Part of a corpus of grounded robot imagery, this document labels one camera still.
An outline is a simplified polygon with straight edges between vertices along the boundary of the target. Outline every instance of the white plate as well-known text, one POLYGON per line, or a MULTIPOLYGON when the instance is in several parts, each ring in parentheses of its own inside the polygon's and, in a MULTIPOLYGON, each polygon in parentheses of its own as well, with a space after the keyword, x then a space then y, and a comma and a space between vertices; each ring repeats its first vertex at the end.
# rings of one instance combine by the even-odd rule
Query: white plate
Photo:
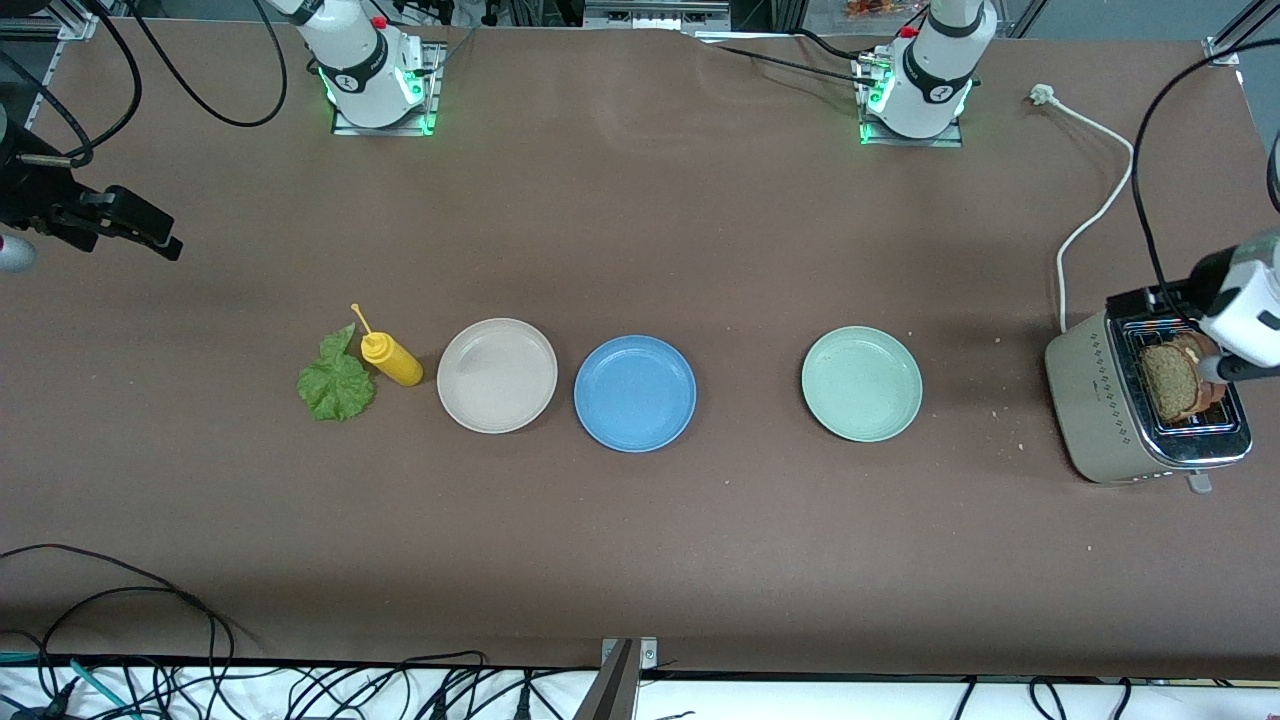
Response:
POLYGON ((532 423, 556 392, 556 351, 529 323, 480 320, 458 333, 440 356, 435 387, 460 425, 509 433, 532 423))

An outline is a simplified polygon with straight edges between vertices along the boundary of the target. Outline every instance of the power plug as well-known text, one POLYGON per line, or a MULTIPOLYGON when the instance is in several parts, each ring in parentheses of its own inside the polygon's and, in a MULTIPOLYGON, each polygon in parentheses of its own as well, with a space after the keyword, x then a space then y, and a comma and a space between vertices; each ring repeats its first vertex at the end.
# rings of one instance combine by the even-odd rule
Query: power plug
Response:
POLYGON ((1057 97, 1053 97, 1053 86, 1044 85, 1043 82, 1036 83, 1028 97, 1032 99, 1032 105, 1044 105, 1046 102, 1057 105, 1057 97))

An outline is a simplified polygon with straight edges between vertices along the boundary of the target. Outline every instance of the light green plate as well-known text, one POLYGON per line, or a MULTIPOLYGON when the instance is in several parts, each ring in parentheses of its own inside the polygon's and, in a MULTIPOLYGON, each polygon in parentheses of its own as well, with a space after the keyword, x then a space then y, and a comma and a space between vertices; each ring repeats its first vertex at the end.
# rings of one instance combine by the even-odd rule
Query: light green plate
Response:
POLYGON ((876 328, 850 327, 818 338, 800 373, 814 418, 845 439, 879 442, 920 411, 924 382, 911 352, 876 328))

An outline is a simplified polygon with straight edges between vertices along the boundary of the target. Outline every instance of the blue plate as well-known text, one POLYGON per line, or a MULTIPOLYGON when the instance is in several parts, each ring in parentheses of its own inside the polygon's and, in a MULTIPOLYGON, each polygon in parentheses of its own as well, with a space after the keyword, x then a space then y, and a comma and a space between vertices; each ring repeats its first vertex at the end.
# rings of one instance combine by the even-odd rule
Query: blue plate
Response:
POLYGON ((604 447, 649 452, 680 437, 694 418, 698 384, 678 350, 649 336, 616 337, 577 372, 573 405, 604 447))

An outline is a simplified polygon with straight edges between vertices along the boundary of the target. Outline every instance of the plate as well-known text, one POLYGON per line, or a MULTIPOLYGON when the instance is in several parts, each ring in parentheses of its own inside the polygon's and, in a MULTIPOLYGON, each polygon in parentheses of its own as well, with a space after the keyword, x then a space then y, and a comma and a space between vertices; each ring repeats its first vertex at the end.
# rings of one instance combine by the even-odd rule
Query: plate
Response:
POLYGON ((511 318, 480 320, 440 356, 435 387, 460 425, 509 433, 532 423, 556 392, 556 351, 547 336, 511 318))
POLYGON ((879 442, 920 411, 924 382, 911 352, 876 328, 831 331, 809 348, 800 373, 809 410, 845 439, 879 442))
POLYGON ((573 384, 577 419, 600 445, 649 452, 680 437, 694 418, 698 384, 684 355, 649 336, 596 347, 573 384))

